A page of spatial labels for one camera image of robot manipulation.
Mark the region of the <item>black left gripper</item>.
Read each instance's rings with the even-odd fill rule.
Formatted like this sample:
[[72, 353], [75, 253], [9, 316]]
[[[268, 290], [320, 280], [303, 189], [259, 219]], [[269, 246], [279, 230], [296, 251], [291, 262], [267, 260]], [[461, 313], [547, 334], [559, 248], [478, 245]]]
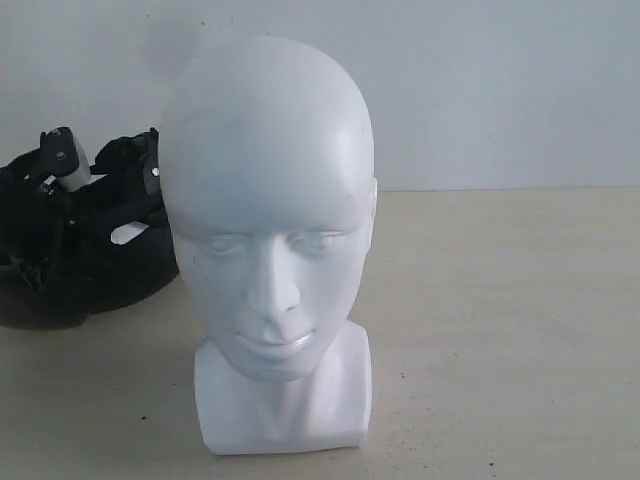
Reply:
[[87, 156], [69, 127], [57, 127], [41, 136], [41, 165], [68, 192], [91, 183]]

